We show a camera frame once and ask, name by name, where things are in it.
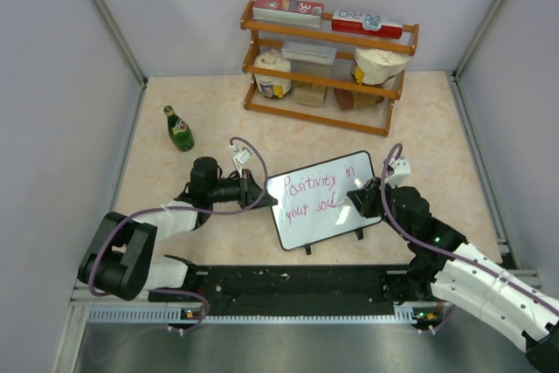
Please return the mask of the red white box left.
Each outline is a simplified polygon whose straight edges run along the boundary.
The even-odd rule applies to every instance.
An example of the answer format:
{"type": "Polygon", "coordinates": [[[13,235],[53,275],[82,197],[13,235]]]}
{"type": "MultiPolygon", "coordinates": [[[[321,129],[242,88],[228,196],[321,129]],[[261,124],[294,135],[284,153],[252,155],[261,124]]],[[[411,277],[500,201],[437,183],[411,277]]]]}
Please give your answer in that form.
{"type": "Polygon", "coordinates": [[[256,20],[276,24],[320,29],[323,3],[308,0],[255,0],[252,13],[256,20]]]}

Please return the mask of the white whiteboard black frame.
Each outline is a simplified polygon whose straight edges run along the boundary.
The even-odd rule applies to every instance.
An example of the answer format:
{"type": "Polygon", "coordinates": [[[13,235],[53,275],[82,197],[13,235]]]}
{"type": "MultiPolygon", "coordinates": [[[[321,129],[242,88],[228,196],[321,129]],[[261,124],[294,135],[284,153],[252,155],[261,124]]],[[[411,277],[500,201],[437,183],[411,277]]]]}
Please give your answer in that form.
{"type": "Polygon", "coordinates": [[[348,191],[360,189],[373,177],[365,150],[271,176],[266,189],[278,200],[271,212],[280,247],[308,248],[378,224],[381,218],[362,217],[353,204],[335,206],[348,191]]]}

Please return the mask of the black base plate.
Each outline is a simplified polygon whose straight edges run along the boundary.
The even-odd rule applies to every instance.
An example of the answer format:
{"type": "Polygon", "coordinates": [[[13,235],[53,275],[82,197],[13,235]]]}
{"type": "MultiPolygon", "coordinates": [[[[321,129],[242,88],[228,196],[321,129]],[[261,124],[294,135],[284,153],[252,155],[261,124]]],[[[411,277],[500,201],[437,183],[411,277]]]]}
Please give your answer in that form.
{"type": "Polygon", "coordinates": [[[182,289],[202,295],[214,316],[392,314],[397,304],[437,301],[404,265],[196,266],[182,289]]]}

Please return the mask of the white marker pen magenta cap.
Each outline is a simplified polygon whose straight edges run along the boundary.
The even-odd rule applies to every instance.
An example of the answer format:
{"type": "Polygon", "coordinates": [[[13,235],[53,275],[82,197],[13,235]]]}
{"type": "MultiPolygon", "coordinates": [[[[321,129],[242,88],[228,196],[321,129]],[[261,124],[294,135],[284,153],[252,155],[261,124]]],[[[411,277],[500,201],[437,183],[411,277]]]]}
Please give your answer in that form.
{"type": "Polygon", "coordinates": [[[341,200],[339,200],[339,201],[335,204],[335,206],[336,206],[336,207],[340,207],[340,206],[343,206],[343,205],[351,205],[351,204],[352,204],[351,199],[350,199],[349,197],[344,197],[344,198],[342,198],[341,200]]]}

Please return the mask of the brown bread package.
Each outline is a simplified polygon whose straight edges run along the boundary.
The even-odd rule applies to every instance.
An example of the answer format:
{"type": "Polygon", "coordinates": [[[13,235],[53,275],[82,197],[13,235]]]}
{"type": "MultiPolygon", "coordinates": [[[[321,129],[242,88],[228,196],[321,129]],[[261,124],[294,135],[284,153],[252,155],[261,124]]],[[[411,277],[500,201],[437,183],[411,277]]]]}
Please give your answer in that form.
{"type": "Polygon", "coordinates": [[[342,111],[374,107],[383,102],[383,97],[380,96],[340,88],[335,88],[334,94],[342,111]]]}

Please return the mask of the red white box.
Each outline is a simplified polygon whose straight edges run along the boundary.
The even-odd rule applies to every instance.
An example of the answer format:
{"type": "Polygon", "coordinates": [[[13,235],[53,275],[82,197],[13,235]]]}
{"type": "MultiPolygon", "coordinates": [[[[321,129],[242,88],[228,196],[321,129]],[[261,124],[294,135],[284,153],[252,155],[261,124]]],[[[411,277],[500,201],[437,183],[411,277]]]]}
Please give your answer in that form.
{"type": "Polygon", "coordinates": [[[404,23],[375,13],[336,10],[331,19],[331,30],[377,38],[400,39],[404,23]]]}
{"type": "Polygon", "coordinates": [[[320,29],[323,3],[308,0],[255,0],[252,13],[256,20],[276,24],[320,29]]]}

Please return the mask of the green glass bottle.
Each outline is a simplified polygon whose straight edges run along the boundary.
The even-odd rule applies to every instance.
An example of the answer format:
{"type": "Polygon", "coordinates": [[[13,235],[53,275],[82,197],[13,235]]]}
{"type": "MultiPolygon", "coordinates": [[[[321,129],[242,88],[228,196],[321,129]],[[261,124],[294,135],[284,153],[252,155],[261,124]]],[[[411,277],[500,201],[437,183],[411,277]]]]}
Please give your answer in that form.
{"type": "Polygon", "coordinates": [[[195,140],[188,124],[176,114],[175,109],[170,105],[165,106],[163,112],[167,117],[168,135],[173,145],[182,152],[192,150],[195,140]]]}

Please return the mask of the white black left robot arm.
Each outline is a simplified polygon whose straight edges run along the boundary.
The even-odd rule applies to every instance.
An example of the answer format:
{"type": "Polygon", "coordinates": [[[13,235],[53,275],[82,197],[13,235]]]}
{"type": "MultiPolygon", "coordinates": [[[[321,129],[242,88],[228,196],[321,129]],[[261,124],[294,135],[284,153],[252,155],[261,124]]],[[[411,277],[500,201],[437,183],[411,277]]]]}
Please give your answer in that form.
{"type": "Polygon", "coordinates": [[[177,256],[154,256],[155,245],[194,231],[214,213],[214,204],[235,202],[239,209],[273,207],[278,200],[259,187],[248,169],[222,176],[217,160],[193,163],[190,181],[170,203],[127,217],[112,211],[101,220],[78,270],[78,280],[97,294],[133,300],[143,291],[168,288],[179,300],[192,298],[197,277],[191,263],[177,256]]]}

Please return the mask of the red white box right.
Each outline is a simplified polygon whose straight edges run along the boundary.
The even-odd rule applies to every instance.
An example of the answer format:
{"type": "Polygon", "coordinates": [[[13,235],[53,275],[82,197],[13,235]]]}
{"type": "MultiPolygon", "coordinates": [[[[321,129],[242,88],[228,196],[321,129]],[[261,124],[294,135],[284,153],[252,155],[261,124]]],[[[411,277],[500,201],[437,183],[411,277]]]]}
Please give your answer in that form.
{"type": "Polygon", "coordinates": [[[404,23],[375,13],[336,10],[331,19],[331,30],[377,38],[400,39],[404,23]]]}

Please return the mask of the tan cardboard box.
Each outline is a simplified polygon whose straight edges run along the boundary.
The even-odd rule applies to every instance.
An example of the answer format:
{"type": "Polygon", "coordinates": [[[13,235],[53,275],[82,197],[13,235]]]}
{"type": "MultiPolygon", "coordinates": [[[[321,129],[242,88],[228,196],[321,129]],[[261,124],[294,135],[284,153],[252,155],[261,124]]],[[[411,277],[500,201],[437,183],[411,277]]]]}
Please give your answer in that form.
{"type": "Polygon", "coordinates": [[[294,101],[303,106],[322,107],[328,88],[308,82],[298,82],[294,89],[294,101]]]}

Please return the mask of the clear plastic container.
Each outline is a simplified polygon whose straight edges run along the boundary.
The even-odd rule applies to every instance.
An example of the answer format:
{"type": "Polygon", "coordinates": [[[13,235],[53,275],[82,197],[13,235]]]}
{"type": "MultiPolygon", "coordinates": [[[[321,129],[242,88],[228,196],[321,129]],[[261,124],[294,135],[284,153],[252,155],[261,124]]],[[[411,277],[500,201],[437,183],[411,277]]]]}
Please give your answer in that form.
{"type": "Polygon", "coordinates": [[[281,55],[291,62],[294,73],[329,79],[335,64],[337,49],[331,46],[286,41],[281,55]]]}

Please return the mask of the orange wooden shelf rack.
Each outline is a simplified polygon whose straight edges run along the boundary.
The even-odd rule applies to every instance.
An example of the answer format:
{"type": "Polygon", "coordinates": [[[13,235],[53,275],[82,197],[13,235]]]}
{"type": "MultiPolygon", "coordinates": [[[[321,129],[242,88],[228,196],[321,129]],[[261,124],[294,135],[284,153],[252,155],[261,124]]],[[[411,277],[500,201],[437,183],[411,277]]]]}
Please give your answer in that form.
{"type": "Polygon", "coordinates": [[[390,132],[393,108],[395,102],[400,100],[404,88],[405,72],[401,71],[392,77],[390,83],[382,86],[360,85],[349,76],[353,65],[354,53],[348,50],[338,50],[335,54],[335,63],[326,66],[323,70],[317,64],[296,60],[292,65],[291,72],[276,71],[256,66],[257,56],[271,49],[280,50],[286,41],[295,38],[297,41],[308,43],[310,41],[321,41],[344,47],[372,47],[389,52],[407,53],[414,56],[417,45],[420,26],[418,24],[406,24],[404,34],[409,38],[406,45],[398,44],[394,40],[379,41],[367,40],[349,33],[331,33],[326,30],[315,30],[299,28],[286,24],[275,24],[266,21],[258,21],[253,17],[253,5],[251,0],[246,5],[240,18],[240,27],[251,33],[248,50],[242,63],[242,70],[251,76],[248,92],[244,99],[244,109],[264,114],[277,115],[299,121],[307,121],[322,124],[334,128],[348,129],[370,135],[386,137],[390,132]],[[285,100],[265,100],[258,94],[258,76],[278,77],[288,79],[292,87],[300,83],[315,84],[327,88],[324,107],[310,107],[306,112],[302,104],[294,102],[294,95],[288,94],[285,100]],[[334,101],[335,90],[341,89],[350,92],[361,93],[367,96],[382,98],[383,101],[363,112],[363,117],[356,111],[350,111],[347,117],[334,101]]]}

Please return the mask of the white wrapped jar right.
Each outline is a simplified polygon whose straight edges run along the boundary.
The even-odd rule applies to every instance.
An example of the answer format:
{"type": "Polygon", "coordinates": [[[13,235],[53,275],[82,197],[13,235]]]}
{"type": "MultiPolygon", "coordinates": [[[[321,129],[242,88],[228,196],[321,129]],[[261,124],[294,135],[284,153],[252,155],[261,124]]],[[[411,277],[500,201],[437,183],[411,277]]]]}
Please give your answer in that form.
{"type": "Polygon", "coordinates": [[[382,85],[403,71],[411,59],[406,53],[357,47],[352,75],[358,84],[382,85]]]}

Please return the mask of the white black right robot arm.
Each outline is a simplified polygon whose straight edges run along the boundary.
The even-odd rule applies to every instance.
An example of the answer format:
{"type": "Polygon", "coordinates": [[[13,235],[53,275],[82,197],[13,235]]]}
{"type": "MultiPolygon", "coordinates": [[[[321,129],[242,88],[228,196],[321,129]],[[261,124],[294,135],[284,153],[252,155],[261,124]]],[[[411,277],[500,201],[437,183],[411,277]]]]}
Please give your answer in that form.
{"type": "Polygon", "coordinates": [[[413,187],[373,178],[348,192],[364,218],[381,218],[406,240],[414,257],[410,293],[445,300],[504,335],[540,372],[558,370],[558,300],[494,263],[450,225],[435,218],[413,187]]]}

